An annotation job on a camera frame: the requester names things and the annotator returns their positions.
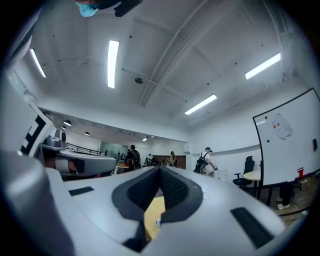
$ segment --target floor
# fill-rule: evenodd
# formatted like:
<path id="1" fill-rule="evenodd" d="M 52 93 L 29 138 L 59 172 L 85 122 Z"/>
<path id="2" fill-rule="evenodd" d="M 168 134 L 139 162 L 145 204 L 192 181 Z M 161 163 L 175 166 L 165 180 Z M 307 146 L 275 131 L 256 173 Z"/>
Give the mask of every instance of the floor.
<path id="1" fill-rule="evenodd" d="M 274 210 L 278 215 L 282 215 L 282 214 L 293 213 L 293 212 L 299 211 L 301 209 L 304 209 L 306 207 L 309 207 L 312 204 L 317 193 L 320 191 L 319 185 L 320 185 L 320 178 L 319 177 L 316 177 L 315 175 L 308 177 L 307 182 L 303 183 L 303 187 L 302 187 L 303 191 L 301 191 L 299 188 L 293 189 L 295 192 L 295 195 L 290 200 L 290 207 L 283 209 L 283 210 L 277 209 L 278 203 L 277 203 L 276 199 L 280 194 L 280 188 L 276 187 L 272 190 L 270 208 L 272 210 Z M 262 189 L 261 190 L 259 200 L 264 204 L 267 203 L 268 193 L 269 193 L 269 189 Z M 301 218 L 302 216 L 303 216 L 303 213 L 300 212 L 300 213 L 296 213 L 296 214 L 282 216 L 281 218 L 284 221 L 285 225 L 288 227 L 295 220 Z"/>

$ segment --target railing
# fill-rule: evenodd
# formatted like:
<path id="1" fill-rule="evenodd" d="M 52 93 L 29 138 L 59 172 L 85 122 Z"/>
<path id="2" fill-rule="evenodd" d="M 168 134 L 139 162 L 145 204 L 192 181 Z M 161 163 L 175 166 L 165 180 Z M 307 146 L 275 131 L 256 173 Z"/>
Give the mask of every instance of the railing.
<path id="1" fill-rule="evenodd" d="M 78 151 L 78 152 L 81 152 L 81 153 L 84 153 L 84 154 L 90 154 L 90 155 L 101 155 L 101 154 L 103 154 L 103 152 L 101 152 L 101 151 L 92 150 L 92 149 L 85 148 L 85 147 L 82 147 L 82 146 L 73 145 L 71 143 L 66 143 L 65 145 L 70 150 Z"/>

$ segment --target shoe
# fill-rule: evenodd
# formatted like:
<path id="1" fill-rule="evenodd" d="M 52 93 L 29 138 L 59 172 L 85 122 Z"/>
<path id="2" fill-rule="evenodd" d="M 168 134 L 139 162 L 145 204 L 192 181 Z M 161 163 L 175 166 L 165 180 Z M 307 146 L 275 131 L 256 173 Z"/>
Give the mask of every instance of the shoe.
<path id="1" fill-rule="evenodd" d="M 286 209 L 286 208 L 289 208 L 290 204 L 287 204 L 287 205 L 283 205 L 282 203 L 278 204 L 276 207 L 279 209 L 279 210 L 283 210 L 283 209 Z"/>

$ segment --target office chair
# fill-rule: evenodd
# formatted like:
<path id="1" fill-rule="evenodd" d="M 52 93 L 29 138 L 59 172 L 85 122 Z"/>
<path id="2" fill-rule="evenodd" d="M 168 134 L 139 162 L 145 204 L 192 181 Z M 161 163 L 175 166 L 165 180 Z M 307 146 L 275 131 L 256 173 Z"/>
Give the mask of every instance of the office chair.
<path id="1" fill-rule="evenodd" d="M 252 160 L 252 156 L 248 156 L 245 159 L 245 164 L 244 164 L 244 172 L 243 174 L 252 172 L 255 167 L 255 161 Z M 252 180 L 248 180 L 245 178 L 239 178 L 239 175 L 241 173 L 235 173 L 234 175 L 237 175 L 237 178 L 233 180 L 233 183 L 239 186 L 239 188 L 244 189 L 247 187 L 247 185 L 250 185 L 252 183 Z"/>

